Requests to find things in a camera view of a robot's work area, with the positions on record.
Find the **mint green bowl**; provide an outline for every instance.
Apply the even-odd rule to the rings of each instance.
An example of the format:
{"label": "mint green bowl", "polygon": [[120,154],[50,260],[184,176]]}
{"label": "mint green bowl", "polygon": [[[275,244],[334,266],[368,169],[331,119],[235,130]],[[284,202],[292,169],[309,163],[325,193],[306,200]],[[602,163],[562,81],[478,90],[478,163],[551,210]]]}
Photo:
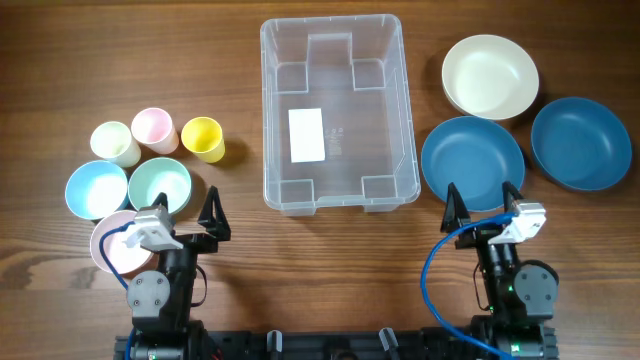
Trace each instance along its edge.
{"label": "mint green bowl", "polygon": [[129,201],[136,210],[151,206],[164,192],[169,202],[169,212],[182,210],[191,197],[191,175],[177,160],[159,157],[140,165],[129,180]]}

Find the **white sticker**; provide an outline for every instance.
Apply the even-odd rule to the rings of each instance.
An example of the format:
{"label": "white sticker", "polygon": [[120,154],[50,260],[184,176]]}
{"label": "white sticker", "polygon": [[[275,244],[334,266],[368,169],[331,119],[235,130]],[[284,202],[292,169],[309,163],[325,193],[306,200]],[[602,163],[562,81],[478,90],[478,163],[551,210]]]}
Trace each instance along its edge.
{"label": "white sticker", "polygon": [[324,161],[324,132],[320,109],[289,110],[291,162]]}

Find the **wood surface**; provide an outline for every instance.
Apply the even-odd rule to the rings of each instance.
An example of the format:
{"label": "wood surface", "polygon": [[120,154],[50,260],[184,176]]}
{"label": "wood surface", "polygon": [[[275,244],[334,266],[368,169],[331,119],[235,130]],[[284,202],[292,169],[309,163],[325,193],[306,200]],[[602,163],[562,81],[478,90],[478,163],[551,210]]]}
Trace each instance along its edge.
{"label": "wood surface", "polygon": [[[10,1],[34,5],[43,1]],[[435,326],[420,269],[439,233],[443,203],[422,194],[396,211],[321,209],[287,218],[262,186],[260,25],[270,18],[393,13],[402,21],[416,143],[459,113],[446,101],[447,50],[474,34],[520,44],[541,76],[540,96],[506,124],[530,155],[531,122],[549,101],[583,96],[608,106],[640,138],[637,1],[240,1],[170,4],[56,1],[0,7],[0,359],[110,359],[131,329],[118,282],[89,255],[94,224],[66,208],[70,174],[96,157],[93,129],[166,109],[178,129],[211,116],[225,131],[219,165],[186,150],[195,193],[178,216],[194,231],[208,185],[219,187],[233,239],[202,256],[209,295],[194,309],[209,330],[348,331]],[[152,156],[143,150],[143,160]],[[638,160],[615,188],[568,192],[530,168],[522,192],[548,222],[519,247],[553,266],[562,359],[640,354]],[[473,251],[446,246],[430,275],[433,301],[456,325],[476,306]],[[202,295],[201,280],[195,290]]]}

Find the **plastic bin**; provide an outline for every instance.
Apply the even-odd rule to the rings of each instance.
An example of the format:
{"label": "plastic bin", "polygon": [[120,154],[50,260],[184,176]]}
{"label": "plastic bin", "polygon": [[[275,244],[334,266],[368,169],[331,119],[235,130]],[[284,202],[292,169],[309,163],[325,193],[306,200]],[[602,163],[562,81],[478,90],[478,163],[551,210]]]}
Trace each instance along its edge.
{"label": "plastic bin", "polygon": [[400,21],[272,19],[260,30],[264,199],[285,215],[420,194]]}

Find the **dark blue plate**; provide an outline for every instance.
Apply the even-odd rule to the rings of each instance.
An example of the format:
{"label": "dark blue plate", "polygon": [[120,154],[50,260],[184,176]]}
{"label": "dark blue plate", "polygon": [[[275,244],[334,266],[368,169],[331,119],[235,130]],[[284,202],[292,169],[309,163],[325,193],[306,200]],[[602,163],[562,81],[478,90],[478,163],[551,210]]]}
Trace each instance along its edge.
{"label": "dark blue plate", "polygon": [[624,125],[589,99],[568,97],[545,106],[533,123],[531,147],[542,170],[574,190],[606,189],[631,166],[631,140]]}
{"label": "dark blue plate", "polygon": [[453,182],[469,211],[502,206],[502,183],[518,189],[524,182],[524,159],[502,126],[475,116],[438,125],[422,147],[422,174],[434,194],[446,201]]}

